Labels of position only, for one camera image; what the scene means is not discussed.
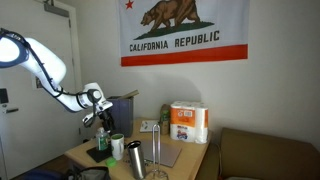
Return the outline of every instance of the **metal stand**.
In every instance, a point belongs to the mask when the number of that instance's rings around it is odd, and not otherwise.
[[[155,129],[158,129],[158,163],[156,165],[156,142],[155,142]],[[169,176],[163,170],[160,170],[160,126],[155,124],[152,127],[152,157],[153,157],[153,169],[147,174],[146,179],[166,179],[169,180]]]

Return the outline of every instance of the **california flag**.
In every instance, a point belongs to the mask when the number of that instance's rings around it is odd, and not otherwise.
[[[117,0],[122,66],[243,60],[249,0]]]

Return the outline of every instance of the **sofa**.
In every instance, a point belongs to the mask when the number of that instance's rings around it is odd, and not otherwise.
[[[320,153],[310,143],[223,128],[196,179],[320,180]]]

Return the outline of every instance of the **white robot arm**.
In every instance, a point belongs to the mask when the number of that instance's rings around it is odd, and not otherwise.
[[[37,76],[44,89],[70,112],[93,107],[93,112],[83,119],[86,127],[98,115],[105,121],[105,129],[109,128],[107,131],[114,128],[113,119],[107,111],[112,103],[105,99],[97,83],[85,85],[84,90],[76,94],[66,92],[59,85],[66,74],[66,66],[60,58],[38,41],[1,28],[0,68],[16,65],[23,66]]]

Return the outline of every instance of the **table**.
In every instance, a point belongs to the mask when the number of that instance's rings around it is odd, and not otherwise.
[[[130,138],[125,138],[125,143],[129,143],[133,140],[152,140],[152,133],[140,133],[140,126],[142,120],[147,120],[145,118],[139,118],[134,120],[133,133]],[[166,166],[160,166],[161,170],[168,173],[169,179],[195,179],[199,167],[201,165],[202,159],[210,143],[212,132],[208,132],[208,141],[205,144],[188,143],[180,140],[173,140],[170,135],[161,135],[161,142],[172,144],[181,147],[181,152],[175,165],[170,168]],[[96,163],[87,153],[88,149],[95,147],[95,140],[90,140],[83,143],[73,149],[65,152],[65,155],[69,158],[70,163],[73,166],[87,168],[92,166],[105,166],[105,161]],[[130,164],[127,162],[129,160],[129,155],[125,151],[123,159],[117,161],[117,165],[114,167],[109,167],[109,173],[112,180],[134,180],[133,173]],[[147,173],[153,168],[152,163],[146,166]]]

